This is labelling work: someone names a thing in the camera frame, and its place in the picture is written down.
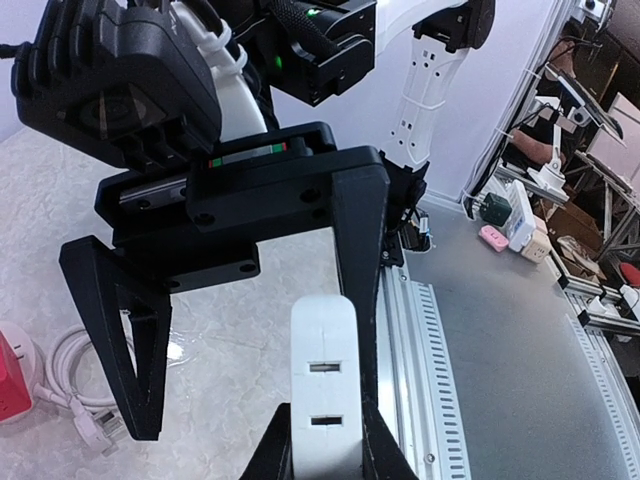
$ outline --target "white wall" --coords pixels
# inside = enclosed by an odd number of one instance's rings
[[[0,0],[0,43],[33,41],[46,0]],[[11,94],[11,60],[0,60],[0,142],[21,128]]]
[[[523,71],[535,62],[558,9],[568,0],[497,0],[489,40],[472,51],[454,80],[432,145],[429,189],[457,200],[514,102]],[[409,66],[410,34],[397,38],[380,57],[378,68],[361,84],[314,109],[276,94],[283,125],[323,120],[340,147],[380,147],[391,126]]]

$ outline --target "screw hole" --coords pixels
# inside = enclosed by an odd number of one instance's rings
[[[311,216],[314,218],[314,220],[320,220],[321,218],[327,216],[327,211],[324,208],[318,208],[317,210],[313,211]]]
[[[193,221],[200,227],[206,227],[209,225],[213,225],[216,221],[216,217],[214,217],[213,215],[209,215],[208,213],[199,213],[198,215],[196,215]]]
[[[314,203],[320,200],[322,193],[316,188],[310,188],[300,194],[300,200],[304,203]]]
[[[240,271],[242,273],[251,273],[251,272],[255,272],[258,269],[258,267],[256,267],[254,264],[252,263],[247,263],[245,265],[242,265],[240,267]]]

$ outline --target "white table surface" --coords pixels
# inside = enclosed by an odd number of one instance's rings
[[[98,182],[117,171],[25,129],[0,144],[0,320],[22,326],[45,351],[80,318],[58,266],[60,246],[86,235],[106,244],[93,211]],[[173,296],[163,431],[156,443],[128,437],[109,457],[92,453],[65,412],[40,402],[0,426],[0,477],[236,479],[276,407],[288,401],[289,315],[305,294],[337,293],[329,230],[266,242],[252,280]],[[95,352],[78,384],[104,393]]]

